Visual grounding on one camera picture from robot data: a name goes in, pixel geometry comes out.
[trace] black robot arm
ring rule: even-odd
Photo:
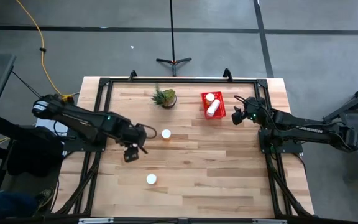
[[[282,146],[285,141],[293,140],[329,144],[345,152],[358,150],[357,133],[341,122],[324,123],[297,118],[290,113],[276,109],[268,111],[263,98],[248,97],[244,99],[240,96],[235,96],[235,98],[243,102],[244,111],[234,108],[236,112],[232,115],[233,123],[237,125],[247,118],[259,124],[262,128],[267,129],[268,137],[266,139],[274,147]]]
[[[127,148],[124,160],[131,162],[139,158],[138,148],[143,148],[147,133],[145,126],[132,125],[131,121],[113,112],[92,112],[63,101],[58,95],[47,95],[37,100],[32,108],[34,116],[58,121],[76,131],[80,138],[95,144],[103,135],[113,138]]]

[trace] wooden table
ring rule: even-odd
[[[84,77],[78,106],[93,110],[99,78]],[[139,152],[140,159],[128,164],[123,161],[124,149],[108,140],[101,158],[92,216],[273,217],[266,163],[257,137],[259,125],[244,120],[235,126],[231,121],[233,106],[242,106],[233,96],[254,96],[253,86],[204,83],[160,86],[176,91],[178,101],[174,108],[166,110],[153,104],[150,100],[155,92],[153,83],[114,83],[110,110],[134,124],[153,126],[159,135],[146,142],[149,154]],[[268,86],[272,106],[290,112],[283,79],[268,79]],[[200,93],[209,91],[223,93],[225,118],[204,119]],[[161,138],[163,129],[172,132],[169,142]],[[78,185],[83,156],[84,153],[76,152],[63,162],[55,210]],[[283,164],[288,187],[305,209],[313,213],[302,163],[292,154],[283,154]],[[157,176],[155,185],[147,185],[148,174]],[[280,208],[285,211],[280,190],[278,195]]]

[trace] microphone stand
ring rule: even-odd
[[[177,65],[181,62],[189,62],[191,58],[184,58],[180,60],[175,60],[175,42],[173,40],[173,16],[172,16],[172,0],[169,0],[170,10],[171,10],[171,37],[172,37],[172,60],[165,60],[157,58],[156,61],[158,62],[165,62],[172,66],[172,76],[177,75]]]

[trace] red container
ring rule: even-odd
[[[215,100],[218,99],[221,104],[219,104],[219,107],[217,108],[217,110],[215,111],[214,116],[208,116],[206,114],[206,110],[208,110],[209,108],[209,104],[208,101],[206,100],[206,95],[208,93],[202,93],[201,94],[201,100],[203,101],[203,106],[204,106],[204,116],[206,119],[220,119],[226,116],[226,110],[224,109],[224,103],[223,103],[223,97],[222,97],[222,93],[221,92],[211,92],[214,96],[215,96]]]

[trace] gray floor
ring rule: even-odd
[[[169,27],[166,0],[23,0],[40,25]],[[358,0],[260,0],[266,29],[358,30]],[[256,29],[253,1],[173,0],[175,25]],[[0,0],[0,24],[31,24],[13,0]],[[45,63],[64,93],[79,91],[85,75],[170,75],[155,58],[170,59],[170,34],[152,32],[44,32]],[[259,34],[177,33],[177,58],[193,61],[181,76],[266,77]],[[358,35],[268,35],[275,77],[284,78],[295,116],[321,119],[358,90]],[[40,39],[32,31],[0,31],[0,53],[17,55],[15,71],[39,93],[53,93],[40,65]],[[32,124],[35,96],[11,77],[0,115]],[[329,146],[304,145],[314,210],[324,218],[358,221],[358,182],[342,177],[358,169],[357,156]]]

